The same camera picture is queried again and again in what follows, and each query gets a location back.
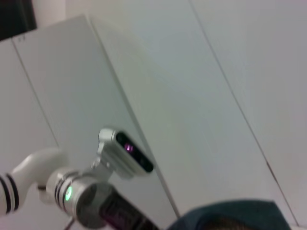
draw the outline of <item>camera lens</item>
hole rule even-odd
[[[116,134],[116,141],[121,147],[129,153],[129,155],[148,173],[154,170],[153,164],[147,159],[147,157],[136,147],[136,145],[130,140],[123,132]]]

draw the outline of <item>dark fabric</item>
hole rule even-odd
[[[204,230],[215,218],[238,221],[253,230],[291,230],[274,202],[244,200],[197,208],[177,220],[168,230]]]

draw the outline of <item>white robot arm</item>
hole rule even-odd
[[[32,153],[11,173],[0,176],[0,216],[21,208],[32,184],[46,187],[49,176],[67,164],[62,150],[49,148]]]
[[[109,127],[99,134],[97,154],[92,168],[80,172],[68,167],[60,149],[32,153],[11,173],[0,176],[0,216],[21,208],[36,183],[42,202],[56,203],[86,228],[109,224],[116,230],[158,230],[107,182],[112,172],[123,179],[148,175],[154,164],[127,133]]]

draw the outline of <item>hair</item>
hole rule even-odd
[[[239,221],[230,218],[214,218],[206,222],[203,230],[255,230],[247,227]]]

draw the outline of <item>purple light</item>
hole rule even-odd
[[[127,152],[132,152],[133,151],[133,146],[131,144],[126,143],[125,144],[125,150],[127,150]]]

